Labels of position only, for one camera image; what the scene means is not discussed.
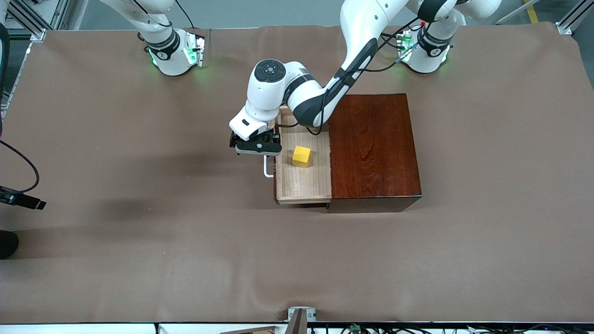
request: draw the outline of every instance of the yellow block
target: yellow block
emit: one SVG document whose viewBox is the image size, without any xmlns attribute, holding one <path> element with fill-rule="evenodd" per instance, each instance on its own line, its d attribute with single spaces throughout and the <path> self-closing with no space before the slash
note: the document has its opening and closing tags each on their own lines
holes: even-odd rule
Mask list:
<svg viewBox="0 0 594 334">
<path fill-rule="evenodd" d="M 293 152 L 293 165 L 297 167 L 309 167 L 309 157 L 311 156 L 311 149 L 302 146 L 295 146 Z"/>
</svg>

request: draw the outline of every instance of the table surface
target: table surface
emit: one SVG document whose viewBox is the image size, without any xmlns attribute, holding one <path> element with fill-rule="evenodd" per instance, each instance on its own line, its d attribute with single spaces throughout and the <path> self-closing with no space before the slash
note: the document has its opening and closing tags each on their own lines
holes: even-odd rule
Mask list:
<svg viewBox="0 0 594 334">
<path fill-rule="evenodd" d="M 337 27 L 212 30 L 205 67 L 155 69 L 133 31 L 50 31 L 3 138 L 39 167 L 44 211 L 0 207 L 0 322 L 594 321 L 594 93 L 548 23 L 461 27 L 430 75 L 365 73 L 407 93 L 423 198 L 331 215 L 272 199 L 261 157 L 227 146 L 257 61 L 323 83 Z M 385 49 L 370 68 L 394 59 Z M 2 151 L 2 184 L 32 182 Z"/>
</svg>

